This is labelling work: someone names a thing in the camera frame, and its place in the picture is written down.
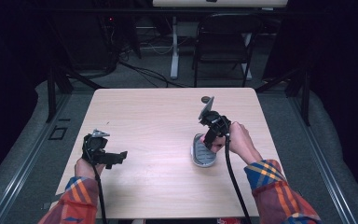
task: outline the hand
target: hand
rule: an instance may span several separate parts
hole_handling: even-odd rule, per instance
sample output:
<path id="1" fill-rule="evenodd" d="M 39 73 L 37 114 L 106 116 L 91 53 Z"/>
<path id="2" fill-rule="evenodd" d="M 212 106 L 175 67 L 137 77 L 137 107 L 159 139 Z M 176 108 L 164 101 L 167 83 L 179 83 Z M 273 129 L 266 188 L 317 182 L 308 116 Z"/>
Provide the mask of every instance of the hand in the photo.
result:
<path id="1" fill-rule="evenodd" d="M 101 175 L 105 164 L 97 164 L 95 168 L 97 169 L 98 175 Z M 75 176 L 83 176 L 91 179 L 95 179 L 95 173 L 92 169 L 91 164 L 83 159 L 78 159 L 75 165 Z"/>
<path id="2" fill-rule="evenodd" d="M 251 164 L 255 161 L 262 161 L 260 153 L 255 149 L 252 138 L 249 135 L 249 131 L 245 129 L 243 124 L 238 122 L 232 122 L 230 125 L 230 144 L 229 150 L 238 154 L 247 164 Z M 200 138 L 200 141 L 205 140 L 205 135 Z M 216 153 L 224 145 L 225 137 L 216 137 L 212 142 L 211 151 Z"/>

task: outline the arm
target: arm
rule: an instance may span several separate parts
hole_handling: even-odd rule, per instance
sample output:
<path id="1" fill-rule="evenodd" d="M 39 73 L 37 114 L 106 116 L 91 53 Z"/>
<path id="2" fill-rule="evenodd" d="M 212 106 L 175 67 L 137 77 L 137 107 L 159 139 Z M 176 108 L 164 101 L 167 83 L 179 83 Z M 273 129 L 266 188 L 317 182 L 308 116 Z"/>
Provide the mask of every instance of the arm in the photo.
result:
<path id="1" fill-rule="evenodd" d="M 263 161 L 255 149 L 249 131 L 242 124 L 230 126 L 230 151 L 238 154 L 248 164 L 245 172 L 260 215 L 261 223 L 322 223 L 316 212 L 301 196 L 295 193 L 281 174 L 277 161 Z M 211 151 L 219 151 L 225 139 L 216 138 Z"/>
<path id="2" fill-rule="evenodd" d="M 97 165 L 101 174 L 104 165 Z M 38 223 L 94 223 L 97 213 L 98 183 L 90 164 L 79 159 L 58 203 Z"/>

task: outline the shirt sleeve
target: shirt sleeve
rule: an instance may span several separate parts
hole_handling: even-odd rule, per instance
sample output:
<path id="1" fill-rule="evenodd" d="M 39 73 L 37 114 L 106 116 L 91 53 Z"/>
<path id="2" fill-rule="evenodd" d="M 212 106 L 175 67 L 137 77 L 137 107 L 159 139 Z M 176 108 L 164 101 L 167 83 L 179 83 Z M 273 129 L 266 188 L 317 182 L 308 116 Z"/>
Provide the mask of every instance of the shirt sleeve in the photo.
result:
<path id="1" fill-rule="evenodd" d="M 98 195 L 96 180 L 72 177 L 58 203 L 38 223 L 94 223 Z"/>
<path id="2" fill-rule="evenodd" d="M 298 193 L 294 192 L 275 160 L 258 161 L 244 168 L 260 215 L 260 223 L 322 223 Z"/>

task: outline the table top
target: table top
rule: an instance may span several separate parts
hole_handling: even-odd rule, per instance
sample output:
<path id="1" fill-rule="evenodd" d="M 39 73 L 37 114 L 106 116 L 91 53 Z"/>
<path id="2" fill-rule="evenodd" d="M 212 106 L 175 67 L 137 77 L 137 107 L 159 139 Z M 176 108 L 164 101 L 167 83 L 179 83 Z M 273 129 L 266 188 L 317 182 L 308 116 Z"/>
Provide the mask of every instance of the table top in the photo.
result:
<path id="1" fill-rule="evenodd" d="M 153 0 L 154 7 L 286 7 L 287 0 Z"/>
<path id="2" fill-rule="evenodd" d="M 98 129 L 110 133 L 106 152 L 128 151 L 101 175 L 107 218 L 243 217 L 225 153 L 209 168 L 191 160 L 194 136 L 208 131 L 198 120 L 203 96 L 214 96 L 212 110 L 245 125 L 263 158 L 279 161 L 253 89 L 103 89 L 93 95 L 57 193 L 74 175 L 83 137 Z M 258 216 L 245 163 L 231 152 L 230 159 L 248 212 Z"/>

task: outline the dark background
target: dark background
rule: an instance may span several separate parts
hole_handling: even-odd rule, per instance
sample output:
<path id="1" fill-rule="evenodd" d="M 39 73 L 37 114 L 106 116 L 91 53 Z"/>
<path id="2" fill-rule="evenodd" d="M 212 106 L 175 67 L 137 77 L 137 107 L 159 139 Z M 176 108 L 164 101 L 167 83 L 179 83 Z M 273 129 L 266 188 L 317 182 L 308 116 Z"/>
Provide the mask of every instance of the dark background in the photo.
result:
<path id="1" fill-rule="evenodd" d="M 73 64 L 46 21 L 30 18 L 23 7 L 20 1 L 0 1 L 0 163 L 32 115 L 37 101 L 34 87 L 46 80 L 57 63 Z M 265 77 L 279 77 L 297 67 L 313 50 L 315 38 L 323 40 L 322 51 L 313 57 L 311 90 L 324 102 L 344 161 L 358 181 L 358 1 L 295 0 L 288 6 L 289 11 L 301 9 L 327 10 L 335 17 L 329 22 L 283 20 Z M 103 46 L 96 49 L 106 53 Z M 101 59 L 94 64 L 106 62 Z"/>

